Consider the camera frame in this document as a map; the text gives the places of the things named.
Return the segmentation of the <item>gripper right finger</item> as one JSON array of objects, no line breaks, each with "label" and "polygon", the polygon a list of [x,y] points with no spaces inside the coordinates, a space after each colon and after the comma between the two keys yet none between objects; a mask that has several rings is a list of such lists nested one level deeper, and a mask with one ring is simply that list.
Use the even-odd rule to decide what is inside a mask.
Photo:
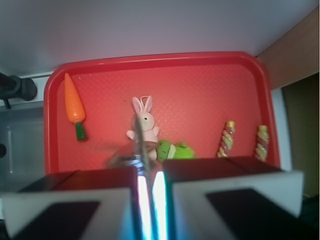
[{"label": "gripper right finger", "polygon": [[252,157],[163,164],[170,240],[301,240],[304,175]]}]

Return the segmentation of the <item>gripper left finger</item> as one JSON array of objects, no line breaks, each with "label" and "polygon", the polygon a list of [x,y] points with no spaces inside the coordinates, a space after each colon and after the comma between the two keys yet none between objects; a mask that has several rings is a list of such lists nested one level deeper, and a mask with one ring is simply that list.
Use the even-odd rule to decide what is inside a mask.
[{"label": "gripper left finger", "polygon": [[134,167],[53,173],[3,196],[12,240],[138,240]]}]

